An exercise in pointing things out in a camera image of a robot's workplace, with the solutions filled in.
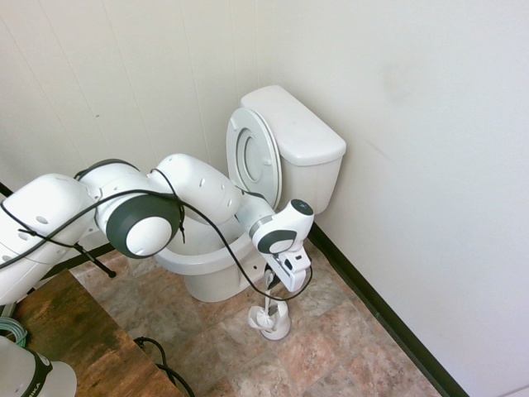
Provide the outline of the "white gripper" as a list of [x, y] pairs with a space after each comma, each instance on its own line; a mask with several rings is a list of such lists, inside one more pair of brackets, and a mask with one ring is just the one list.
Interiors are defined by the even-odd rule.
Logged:
[[264, 289], [271, 290], [274, 287], [277, 275], [289, 292], [298, 291], [302, 288], [310, 265], [311, 260], [304, 248], [273, 254], [271, 267], [274, 270], [264, 268]]

